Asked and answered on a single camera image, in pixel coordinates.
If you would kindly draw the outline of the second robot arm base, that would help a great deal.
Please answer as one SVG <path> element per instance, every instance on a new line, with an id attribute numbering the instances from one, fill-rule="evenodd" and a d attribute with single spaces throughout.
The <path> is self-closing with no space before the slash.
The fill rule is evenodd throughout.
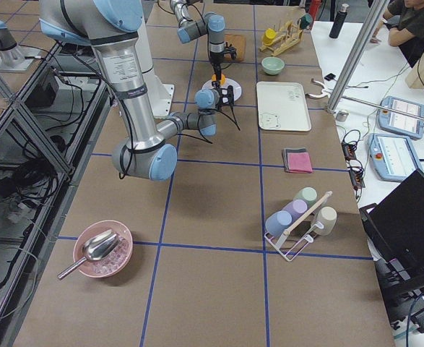
<path id="1" fill-rule="evenodd" d="M 25 72 L 31 63 L 6 24 L 0 20 L 0 72 Z"/>

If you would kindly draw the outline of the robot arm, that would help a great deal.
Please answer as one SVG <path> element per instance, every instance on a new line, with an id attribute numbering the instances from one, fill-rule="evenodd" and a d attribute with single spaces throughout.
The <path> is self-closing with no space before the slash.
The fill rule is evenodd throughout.
<path id="1" fill-rule="evenodd" d="M 198 20 L 193 20 L 188 8 L 194 7 L 196 1 L 170 1 L 170 9 L 178 21 L 178 37 L 180 42 L 189 43 L 202 36 L 207 37 L 208 59 L 212 65 L 215 79 L 212 86 L 219 89 L 224 85 L 224 74 L 222 73 L 222 63 L 225 56 L 229 56 L 231 61 L 237 57 L 237 50 L 225 39 L 225 18 L 222 15 L 208 12 L 201 14 Z"/>
<path id="2" fill-rule="evenodd" d="M 155 123 L 147 70 L 138 57 L 144 23 L 140 1 L 40 1 L 40 26 L 45 35 L 63 43 L 89 46 L 102 78 L 118 102 L 128 137 L 112 154 L 121 177 L 135 176 L 153 181 L 169 179 L 176 169 L 177 151 L 167 141 L 183 130 L 196 130 L 203 140 L 216 133 L 215 114 L 234 104 L 233 87 L 223 87 L 225 55 L 236 49 L 225 42 L 225 19 L 214 12 L 193 20 L 188 13 L 192 1 L 172 1 L 183 43 L 205 35 L 209 62 L 215 80 L 209 89 L 195 95 L 196 113 L 173 112 Z"/>

